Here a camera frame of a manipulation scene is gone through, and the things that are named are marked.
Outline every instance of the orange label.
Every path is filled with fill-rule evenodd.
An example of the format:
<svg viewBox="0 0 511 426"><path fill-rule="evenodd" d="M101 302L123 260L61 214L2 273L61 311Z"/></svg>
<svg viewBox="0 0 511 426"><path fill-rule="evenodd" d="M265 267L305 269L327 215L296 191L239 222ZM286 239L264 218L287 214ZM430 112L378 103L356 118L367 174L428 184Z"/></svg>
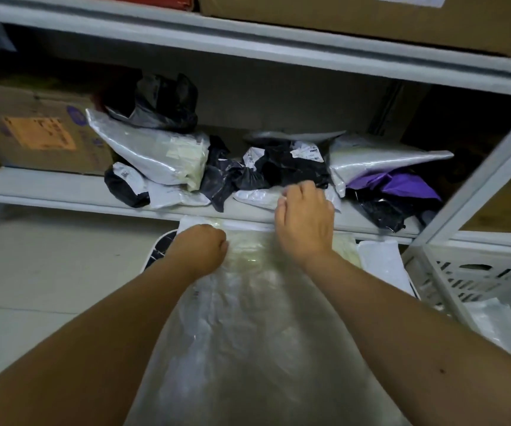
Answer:
<svg viewBox="0 0 511 426"><path fill-rule="evenodd" d="M72 136L59 118L3 118L5 124L23 148L38 150L76 150Z"/></svg>

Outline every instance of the tile floor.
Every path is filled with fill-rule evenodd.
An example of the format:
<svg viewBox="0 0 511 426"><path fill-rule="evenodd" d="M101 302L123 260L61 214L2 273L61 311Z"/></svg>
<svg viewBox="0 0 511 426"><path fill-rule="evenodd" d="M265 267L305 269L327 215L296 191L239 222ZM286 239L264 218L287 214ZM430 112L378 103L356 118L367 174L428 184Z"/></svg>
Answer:
<svg viewBox="0 0 511 426"><path fill-rule="evenodd" d="M132 279L177 222L0 205L0 372Z"/></svg>

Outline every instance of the purple plastic bag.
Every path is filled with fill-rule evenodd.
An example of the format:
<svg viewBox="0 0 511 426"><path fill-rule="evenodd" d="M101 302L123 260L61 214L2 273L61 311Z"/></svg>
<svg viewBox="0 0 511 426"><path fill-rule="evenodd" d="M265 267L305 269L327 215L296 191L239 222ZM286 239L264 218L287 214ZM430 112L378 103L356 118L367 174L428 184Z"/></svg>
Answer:
<svg viewBox="0 0 511 426"><path fill-rule="evenodd" d="M381 193L441 201L435 190L427 185L419 175L404 169L365 175L356 178L347 186L353 190L362 190L363 188L373 190L379 185L382 185L378 189Z"/></svg>

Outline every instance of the crumpled black plastic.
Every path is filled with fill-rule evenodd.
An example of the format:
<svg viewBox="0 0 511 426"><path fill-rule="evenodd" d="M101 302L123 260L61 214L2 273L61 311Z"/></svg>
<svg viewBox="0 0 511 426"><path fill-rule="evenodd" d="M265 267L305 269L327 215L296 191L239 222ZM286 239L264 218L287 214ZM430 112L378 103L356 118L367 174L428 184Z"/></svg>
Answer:
<svg viewBox="0 0 511 426"><path fill-rule="evenodd" d="M197 100L198 89L183 74L172 80L161 75L144 78L133 72L103 96L106 110L118 121L179 133L188 133L196 127Z"/></svg>
<svg viewBox="0 0 511 426"><path fill-rule="evenodd" d="M315 182L317 188L327 188L330 181L327 165L324 162L294 158L291 155L292 144L290 141L272 140L261 146L265 154L255 162L255 171L261 173L271 187L275 185L286 187L311 180Z"/></svg>
<svg viewBox="0 0 511 426"><path fill-rule="evenodd" d="M430 222L427 216L434 216L435 211L441 207L441 202L436 199L400 197L369 188L349 188L346 195L359 203L376 227L389 229L394 233L406 228L404 222L411 216L417 217L423 226L427 225Z"/></svg>
<svg viewBox="0 0 511 426"><path fill-rule="evenodd" d="M229 154L230 151L220 137L210 136L208 162L199 191L210 200L217 212L224 211L224 202L235 191L269 188L263 176L229 159Z"/></svg>
<svg viewBox="0 0 511 426"><path fill-rule="evenodd" d="M104 182L113 196L132 208L142 208L150 203L149 193L135 194L125 179L113 172L113 166L104 172Z"/></svg>

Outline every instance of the person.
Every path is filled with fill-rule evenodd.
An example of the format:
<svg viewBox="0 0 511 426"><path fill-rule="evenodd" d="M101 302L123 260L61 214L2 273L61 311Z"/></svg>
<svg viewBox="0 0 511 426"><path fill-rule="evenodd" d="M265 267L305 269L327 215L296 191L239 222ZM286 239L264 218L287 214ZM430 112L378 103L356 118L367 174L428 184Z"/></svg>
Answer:
<svg viewBox="0 0 511 426"><path fill-rule="evenodd" d="M511 425L511 355L342 259L333 227L333 206L312 182L289 186L278 202L282 248L331 302L408 420ZM10 365L0 374L0 426L121 426L168 315L227 249L222 230L185 230L164 259Z"/></svg>

